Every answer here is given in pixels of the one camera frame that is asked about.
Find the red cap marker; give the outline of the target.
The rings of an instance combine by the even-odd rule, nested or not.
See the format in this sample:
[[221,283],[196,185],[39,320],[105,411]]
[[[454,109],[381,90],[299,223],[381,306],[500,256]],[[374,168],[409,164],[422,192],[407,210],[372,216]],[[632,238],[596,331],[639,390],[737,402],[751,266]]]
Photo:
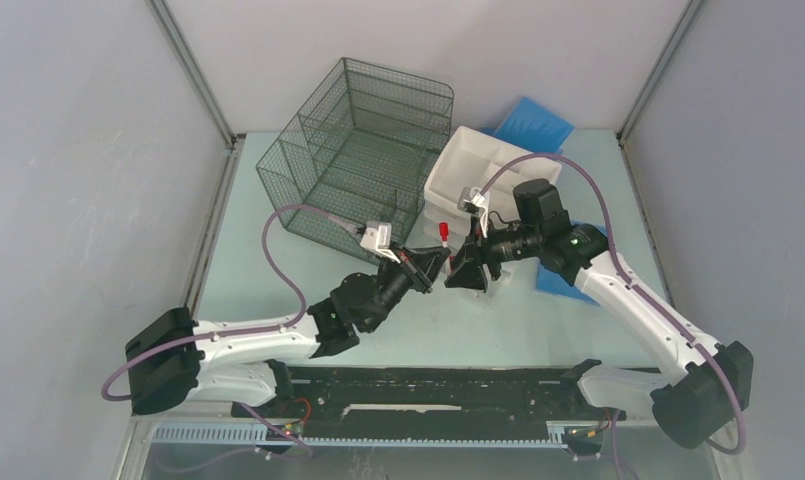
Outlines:
[[447,258],[443,264],[442,271],[446,276],[449,276],[452,271],[451,261],[452,261],[452,252],[449,246],[449,238],[450,238],[450,228],[447,222],[440,222],[438,224],[439,227],[439,235],[441,239],[441,245],[444,249],[447,250]]

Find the white plastic drawer organizer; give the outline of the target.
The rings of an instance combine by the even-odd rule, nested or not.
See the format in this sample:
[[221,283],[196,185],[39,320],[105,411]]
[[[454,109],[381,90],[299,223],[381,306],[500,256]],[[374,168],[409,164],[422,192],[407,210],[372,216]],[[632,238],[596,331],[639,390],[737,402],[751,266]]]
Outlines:
[[[462,191],[467,187],[484,186],[502,166],[528,153],[473,129],[458,128],[439,155],[424,186],[423,235],[439,241],[439,225],[445,223],[449,227],[449,246],[459,248],[470,229],[469,215],[457,206]],[[513,189],[537,178],[555,184],[561,171],[562,165],[548,158],[535,158],[511,167],[488,190],[490,208],[506,220],[517,220],[519,214]]]

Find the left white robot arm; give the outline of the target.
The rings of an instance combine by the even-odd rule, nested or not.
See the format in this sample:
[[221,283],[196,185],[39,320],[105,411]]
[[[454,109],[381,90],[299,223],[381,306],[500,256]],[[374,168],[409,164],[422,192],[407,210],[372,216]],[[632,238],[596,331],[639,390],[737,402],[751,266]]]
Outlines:
[[195,320],[186,307],[165,312],[125,345],[133,413],[158,414],[196,400],[286,414],[294,403],[287,362],[356,347],[408,292],[430,292],[450,254],[440,246],[396,252],[398,262],[383,259],[372,275],[348,275],[303,314],[229,327]]

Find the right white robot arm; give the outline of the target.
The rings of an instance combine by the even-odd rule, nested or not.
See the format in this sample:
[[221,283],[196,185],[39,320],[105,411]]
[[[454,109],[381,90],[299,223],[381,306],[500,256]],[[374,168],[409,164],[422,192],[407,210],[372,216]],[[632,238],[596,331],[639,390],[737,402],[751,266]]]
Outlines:
[[749,405],[754,357],[741,342],[724,345],[688,322],[655,294],[615,252],[609,237],[574,223],[557,188],[545,179],[513,190],[519,217],[498,229],[488,219],[489,195],[466,187],[459,210],[470,232],[451,263],[445,285],[486,291],[503,263],[538,258],[606,309],[655,360],[655,374],[586,360],[567,375],[559,392],[563,411],[584,418],[597,407],[650,415],[676,444],[709,442]]

